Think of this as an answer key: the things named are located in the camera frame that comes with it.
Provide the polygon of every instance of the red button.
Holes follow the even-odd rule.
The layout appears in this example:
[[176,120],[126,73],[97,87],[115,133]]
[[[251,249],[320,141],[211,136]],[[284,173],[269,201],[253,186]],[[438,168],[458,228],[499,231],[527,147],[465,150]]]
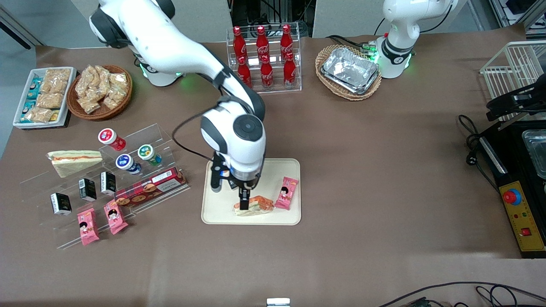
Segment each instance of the red button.
[[531,235],[531,230],[529,228],[522,228],[521,229],[521,235],[526,237],[528,235]]
[[502,195],[502,198],[505,199],[505,202],[509,203],[509,204],[513,204],[516,202],[516,200],[518,200],[518,197],[516,196],[516,194],[512,191],[506,191],[503,195]]

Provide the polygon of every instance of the red cookie box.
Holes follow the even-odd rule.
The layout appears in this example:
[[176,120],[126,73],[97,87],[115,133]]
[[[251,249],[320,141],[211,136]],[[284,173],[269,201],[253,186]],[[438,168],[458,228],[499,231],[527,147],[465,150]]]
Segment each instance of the red cookie box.
[[120,206],[140,205],[185,184],[186,178],[184,178],[184,175],[176,167],[172,167],[158,175],[148,177],[130,187],[117,191],[115,199]]

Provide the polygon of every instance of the wicker basket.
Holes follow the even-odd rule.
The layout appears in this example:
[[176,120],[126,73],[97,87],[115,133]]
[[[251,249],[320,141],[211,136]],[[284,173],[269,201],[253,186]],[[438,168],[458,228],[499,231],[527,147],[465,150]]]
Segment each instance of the wicker basket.
[[343,97],[343,98],[345,98],[347,100],[360,101],[360,100],[364,100],[364,99],[370,97],[377,90],[379,85],[381,84],[381,73],[379,73],[376,80],[373,82],[373,84],[370,86],[370,88],[368,88],[368,91],[366,91],[366,93],[364,93],[364,95],[355,95],[354,93],[351,93],[348,89],[346,89],[346,88],[342,87],[341,85],[333,82],[332,80],[326,78],[321,73],[322,64],[324,64],[324,62],[326,62],[326,60],[328,59],[328,57],[330,57],[330,54],[332,53],[332,51],[334,49],[341,48],[341,47],[349,48],[349,50],[354,52],[356,55],[364,57],[364,54],[362,52],[360,52],[357,49],[352,48],[352,47],[343,46],[343,45],[328,46],[328,47],[324,48],[321,52],[318,53],[318,56],[314,61],[314,67],[315,67],[315,72],[317,73],[317,77],[322,81],[322,83],[324,83],[324,85],[329,90],[332,91],[332,93],[334,93],[334,94],[336,94],[336,95],[338,95],[340,97]]
[[125,75],[127,76],[127,84],[129,85],[129,88],[127,89],[127,96],[125,96],[125,98],[121,101],[120,105],[118,105],[114,110],[110,110],[106,105],[104,105],[101,99],[99,101],[100,108],[98,108],[91,114],[87,114],[78,103],[78,94],[75,90],[76,84],[78,84],[78,81],[81,78],[81,75],[79,75],[70,85],[70,89],[68,90],[67,94],[67,104],[70,112],[72,112],[72,114],[76,115],[81,119],[92,121],[108,120],[121,113],[121,111],[125,109],[125,107],[129,104],[129,101],[131,100],[131,93],[133,92],[133,79],[131,78],[129,72],[115,65],[102,65],[102,67],[106,68],[109,72],[113,74],[125,73]]

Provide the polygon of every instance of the yellow control panel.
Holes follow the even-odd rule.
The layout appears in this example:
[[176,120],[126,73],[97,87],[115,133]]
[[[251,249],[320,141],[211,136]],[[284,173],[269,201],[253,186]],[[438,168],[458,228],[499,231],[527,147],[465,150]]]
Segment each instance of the yellow control panel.
[[502,200],[521,251],[544,251],[544,242],[519,181],[501,186]]

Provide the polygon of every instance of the coca-cola bottle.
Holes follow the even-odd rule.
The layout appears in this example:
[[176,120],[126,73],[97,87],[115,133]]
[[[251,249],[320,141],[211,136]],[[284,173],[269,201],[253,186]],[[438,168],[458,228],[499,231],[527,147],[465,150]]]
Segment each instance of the coca-cola bottle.
[[294,64],[294,54],[290,52],[286,54],[284,63],[284,87],[291,89],[294,86],[296,86],[296,64]]
[[239,62],[239,67],[237,68],[237,73],[239,74],[239,79],[246,84],[248,87],[252,88],[252,79],[250,78],[250,69],[246,66],[245,58],[240,57],[237,59]]
[[290,36],[290,25],[282,26],[281,38],[281,61],[286,61],[286,55],[292,53],[292,36]]
[[260,67],[260,72],[262,73],[262,85],[264,91],[271,91],[273,89],[273,67],[269,63],[269,56],[263,57],[262,67]]
[[233,27],[233,49],[235,50],[235,56],[237,61],[242,58],[244,61],[248,58],[246,53],[246,42],[245,39],[241,36],[241,28],[239,26]]
[[258,59],[260,63],[264,63],[264,60],[267,59],[269,63],[269,41],[265,37],[265,27],[258,26],[258,39],[256,40],[256,48],[258,49]]

